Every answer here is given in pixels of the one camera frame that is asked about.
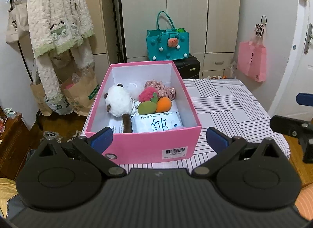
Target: white plush toy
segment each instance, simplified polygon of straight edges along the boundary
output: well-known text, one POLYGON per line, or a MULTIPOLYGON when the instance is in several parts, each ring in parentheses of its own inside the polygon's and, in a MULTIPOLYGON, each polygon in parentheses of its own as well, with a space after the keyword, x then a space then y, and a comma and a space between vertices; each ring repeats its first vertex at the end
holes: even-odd
POLYGON ((133 110, 133 100, 122 84, 112 86, 104 95, 106 110, 115 117, 122 117, 123 133, 131 133, 130 115, 133 110))

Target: pink tote bag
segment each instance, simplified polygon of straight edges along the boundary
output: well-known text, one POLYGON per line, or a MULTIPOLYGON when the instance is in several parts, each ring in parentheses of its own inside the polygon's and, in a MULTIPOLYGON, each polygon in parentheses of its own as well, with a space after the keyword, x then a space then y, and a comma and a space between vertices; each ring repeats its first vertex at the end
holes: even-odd
POLYGON ((237 69, 257 82, 266 80, 266 47, 263 45, 266 28, 263 24, 261 37, 256 36, 250 41, 239 43, 237 69))

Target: black pole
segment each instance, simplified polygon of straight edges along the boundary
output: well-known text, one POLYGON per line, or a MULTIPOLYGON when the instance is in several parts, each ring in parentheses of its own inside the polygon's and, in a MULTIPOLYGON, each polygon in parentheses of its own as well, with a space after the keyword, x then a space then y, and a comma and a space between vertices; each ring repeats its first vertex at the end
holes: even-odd
POLYGON ((125 46, 125 34, 124 34, 124 23, 123 23, 123 11, 122 11, 122 0, 118 0, 118 7, 119 7, 119 13, 120 13, 120 26, 121 26, 124 62, 127 63, 127 54, 126 54, 126 46, 125 46))
POLYGON ((125 62, 123 53, 121 50, 120 38, 118 36, 118 29, 117 29, 117 19, 116 19, 116 9, 115 9, 115 1, 112 0, 113 5, 113 16, 114 16, 114 25, 115 25, 115 33, 116 33, 116 46, 117 46, 117 60, 119 63, 125 62))
MULTIPOLYGON (((11 5, 11 10, 13 10, 13 3, 12 3, 12 0, 10 0, 10 5, 11 5)), ((29 76, 31 82, 33 83, 32 75, 30 74, 30 71, 29 71, 29 69, 28 69, 28 66, 27 66, 27 63, 26 63, 26 61, 25 61, 25 57, 24 57, 24 54, 23 54, 23 51, 22 51, 22 48, 21 48, 21 44, 19 43, 19 41, 18 41, 18 48, 19 48, 19 50, 20 50, 21 57, 22 57, 22 59, 23 59, 23 63, 24 63, 24 65, 25 65, 25 68, 26 68, 26 71, 27 71, 27 73, 28 73, 28 76, 29 76)))

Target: brown plush tail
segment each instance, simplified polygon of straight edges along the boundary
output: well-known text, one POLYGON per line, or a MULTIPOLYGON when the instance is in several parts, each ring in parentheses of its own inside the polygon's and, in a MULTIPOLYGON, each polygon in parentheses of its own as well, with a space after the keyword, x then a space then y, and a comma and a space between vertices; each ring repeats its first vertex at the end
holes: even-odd
POLYGON ((129 114, 122 115, 124 130, 123 133, 131 133, 131 119, 129 114))

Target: door handle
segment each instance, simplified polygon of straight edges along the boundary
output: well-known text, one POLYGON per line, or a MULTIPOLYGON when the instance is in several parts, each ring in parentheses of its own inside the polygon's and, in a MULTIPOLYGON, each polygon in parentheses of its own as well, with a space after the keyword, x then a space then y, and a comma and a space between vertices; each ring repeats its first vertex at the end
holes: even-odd
POLYGON ((311 38, 313 38, 312 30, 313 30, 313 25, 310 23, 309 28, 308 28, 308 33, 306 36, 306 45, 304 46, 304 54, 307 54, 309 52, 309 46, 312 44, 311 43, 311 38))

